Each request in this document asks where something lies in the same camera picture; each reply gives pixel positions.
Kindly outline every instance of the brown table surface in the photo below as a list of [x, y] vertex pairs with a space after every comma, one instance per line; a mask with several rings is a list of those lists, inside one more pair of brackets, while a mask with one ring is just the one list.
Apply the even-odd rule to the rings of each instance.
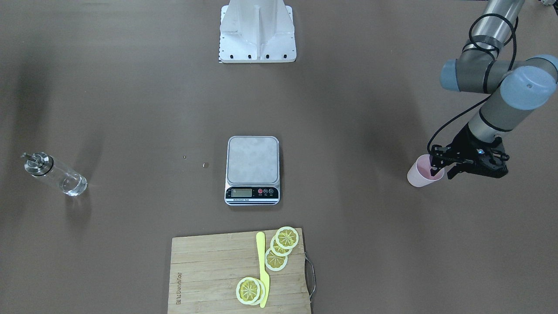
[[[506, 177], [406, 180], [484, 98], [438, 77], [486, 2], [289, 0], [297, 61], [252, 65], [217, 62], [225, 4], [0, 1], [0, 312], [166, 313], [173, 237], [284, 225], [315, 313], [557, 311], [556, 95], [506, 137]], [[519, 19], [518, 60], [558, 55], [550, 7]], [[278, 205], [224, 203], [233, 135], [279, 139]], [[86, 193], [31, 178], [24, 151]]]

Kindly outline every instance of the cutting board handle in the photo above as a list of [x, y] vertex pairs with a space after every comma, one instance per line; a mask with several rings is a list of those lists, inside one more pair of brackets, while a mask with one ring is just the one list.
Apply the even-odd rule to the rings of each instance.
[[308, 263], [308, 265], [310, 265], [310, 270], [312, 271], [312, 292], [310, 292], [310, 304], [312, 304], [312, 297], [314, 296], [314, 292], [316, 292], [316, 271], [314, 271], [314, 264], [312, 263], [312, 261], [308, 258], [308, 253], [304, 252], [304, 259], [306, 260], [306, 263]]

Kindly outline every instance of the wooden cutting board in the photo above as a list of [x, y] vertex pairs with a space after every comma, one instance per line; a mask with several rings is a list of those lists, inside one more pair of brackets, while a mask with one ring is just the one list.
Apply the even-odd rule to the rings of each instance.
[[[236, 297], [244, 277], [259, 278], [256, 233], [176, 237], [172, 239], [168, 314], [285, 313], [311, 314], [306, 286], [304, 239], [288, 256], [287, 265], [270, 275], [265, 308], [243, 305]], [[264, 231], [266, 250], [276, 230]]]

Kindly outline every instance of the metal bottle cap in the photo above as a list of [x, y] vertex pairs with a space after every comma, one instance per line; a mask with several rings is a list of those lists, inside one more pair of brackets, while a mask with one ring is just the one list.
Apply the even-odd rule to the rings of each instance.
[[34, 153], [33, 155], [23, 153], [21, 157], [27, 158], [27, 162], [24, 165], [25, 170], [36, 176], [49, 172], [54, 164], [52, 157], [45, 153]]

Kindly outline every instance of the scale display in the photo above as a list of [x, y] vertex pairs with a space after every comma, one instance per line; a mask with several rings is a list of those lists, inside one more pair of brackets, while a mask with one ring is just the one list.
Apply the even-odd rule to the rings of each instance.
[[227, 147], [225, 203], [275, 205], [280, 199], [279, 141], [273, 136], [233, 136]]

